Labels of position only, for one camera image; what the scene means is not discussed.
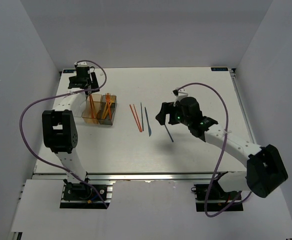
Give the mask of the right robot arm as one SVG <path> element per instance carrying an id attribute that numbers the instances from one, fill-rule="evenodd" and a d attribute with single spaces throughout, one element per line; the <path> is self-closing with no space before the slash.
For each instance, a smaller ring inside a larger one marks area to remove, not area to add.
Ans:
<path id="1" fill-rule="evenodd" d="M 155 118 L 160 125 L 187 126 L 194 137 L 224 149 L 246 168 L 245 171 L 228 172 L 214 180 L 211 192 L 219 200 L 233 191 L 251 191 L 260 198 L 266 198 L 288 179 L 287 170 L 275 146 L 261 146 L 227 133 L 216 120 L 202 114 L 194 97 L 162 103 Z"/>

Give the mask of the red-orange knife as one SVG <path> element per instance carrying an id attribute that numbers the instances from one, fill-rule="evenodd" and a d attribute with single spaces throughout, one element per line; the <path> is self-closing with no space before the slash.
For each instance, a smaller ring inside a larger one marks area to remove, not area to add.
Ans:
<path id="1" fill-rule="evenodd" d="M 90 110 L 91 110 L 91 118 L 95 119 L 95 113 L 96 113 L 96 109 L 95 109 L 95 105 L 94 105 L 94 100 L 92 97 L 92 94 L 89 95 L 89 104 L 90 104 Z"/>

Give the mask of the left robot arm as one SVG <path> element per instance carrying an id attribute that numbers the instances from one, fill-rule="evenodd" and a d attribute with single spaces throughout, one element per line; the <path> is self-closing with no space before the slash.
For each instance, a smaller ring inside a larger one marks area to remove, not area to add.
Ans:
<path id="1" fill-rule="evenodd" d="M 69 78 L 70 95 L 62 98 L 52 110 L 42 113 L 43 142 L 67 169 L 67 181 L 77 184 L 74 193 L 85 200 L 91 196 L 92 187 L 84 181 L 87 172 L 79 159 L 76 147 L 79 136 L 75 123 L 76 114 L 87 100 L 92 89 L 92 74 L 85 61 L 75 64 L 76 75 Z"/>

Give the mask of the orange knife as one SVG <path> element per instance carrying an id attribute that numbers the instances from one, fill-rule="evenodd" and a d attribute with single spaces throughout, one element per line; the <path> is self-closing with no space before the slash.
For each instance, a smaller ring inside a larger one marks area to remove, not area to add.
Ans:
<path id="1" fill-rule="evenodd" d="M 90 98 L 91 115 L 92 115 L 92 118 L 96 119 L 97 118 L 97 111 L 96 111 L 93 95 L 91 94 L 89 96 L 89 98 Z"/>

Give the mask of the blue plastic knife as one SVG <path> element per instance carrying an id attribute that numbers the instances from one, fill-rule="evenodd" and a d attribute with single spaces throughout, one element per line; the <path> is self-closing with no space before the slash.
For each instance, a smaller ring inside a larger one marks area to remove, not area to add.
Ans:
<path id="1" fill-rule="evenodd" d="M 144 112 L 145 112 L 145 117 L 146 117 L 146 123 L 147 123 L 147 129 L 148 129 L 148 136 L 150 137 L 152 135 L 152 130 L 149 122 L 149 116 L 148 116 L 148 111 L 147 108 L 144 107 Z"/>

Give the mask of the red-orange fork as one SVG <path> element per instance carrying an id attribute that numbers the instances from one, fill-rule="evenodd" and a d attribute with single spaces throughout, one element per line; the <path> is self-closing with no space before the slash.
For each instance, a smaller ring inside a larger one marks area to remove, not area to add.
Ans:
<path id="1" fill-rule="evenodd" d="M 112 113 L 111 113 L 111 104 L 112 104 L 112 96 L 107 93 L 105 96 L 106 103 L 107 103 L 107 109 L 106 109 L 106 116 L 109 116 L 109 119 L 112 118 Z"/>

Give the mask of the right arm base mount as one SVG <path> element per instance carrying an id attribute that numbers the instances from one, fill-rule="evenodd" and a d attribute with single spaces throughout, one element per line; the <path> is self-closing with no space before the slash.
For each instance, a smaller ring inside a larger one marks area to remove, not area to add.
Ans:
<path id="1" fill-rule="evenodd" d="M 207 212 L 214 214 L 221 211 L 224 207 L 230 204 L 233 199 L 239 194 L 238 191 L 225 191 L 221 185 L 220 180 L 224 175 L 229 175 L 230 172 L 218 172 L 213 181 L 211 190 L 207 200 Z M 205 197 L 212 178 L 212 174 L 198 173 L 190 175 L 193 180 L 191 192 L 194 194 L 196 212 L 205 212 Z"/>

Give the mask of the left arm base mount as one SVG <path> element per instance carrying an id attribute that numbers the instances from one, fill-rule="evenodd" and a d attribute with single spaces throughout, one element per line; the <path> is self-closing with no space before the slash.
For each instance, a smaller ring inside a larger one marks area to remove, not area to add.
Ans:
<path id="1" fill-rule="evenodd" d="M 113 183 L 106 181 L 86 181 L 95 190 L 83 183 L 71 183 L 63 180 L 60 209 L 105 210 L 109 207 Z"/>

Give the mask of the orange fork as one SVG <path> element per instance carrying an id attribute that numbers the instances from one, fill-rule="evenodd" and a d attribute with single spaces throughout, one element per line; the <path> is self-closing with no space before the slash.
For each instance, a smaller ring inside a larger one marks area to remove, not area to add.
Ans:
<path id="1" fill-rule="evenodd" d="M 106 118 L 107 108 L 109 106 L 110 100 L 111 100 L 111 95 L 109 93 L 107 93 L 105 95 L 105 101 L 106 101 L 106 103 L 105 103 L 104 110 L 103 110 L 103 113 L 102 113 L 102 117 L 101 117 L 102 119 L 105 119 Z"/>

